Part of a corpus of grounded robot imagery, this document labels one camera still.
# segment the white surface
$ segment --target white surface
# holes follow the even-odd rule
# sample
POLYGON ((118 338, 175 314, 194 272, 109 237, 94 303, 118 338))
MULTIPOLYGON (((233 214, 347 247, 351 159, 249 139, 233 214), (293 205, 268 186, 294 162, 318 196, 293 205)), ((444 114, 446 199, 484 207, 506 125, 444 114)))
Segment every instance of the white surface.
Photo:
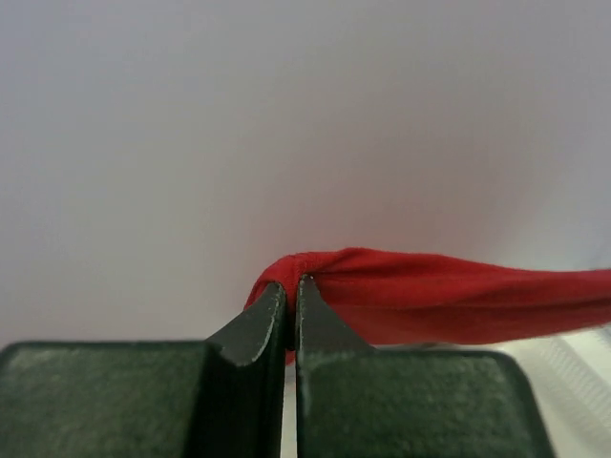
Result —
POLYGON ((604 263, 610 14, 0 3, 0 344, 203 337, 304 250, 604 263))

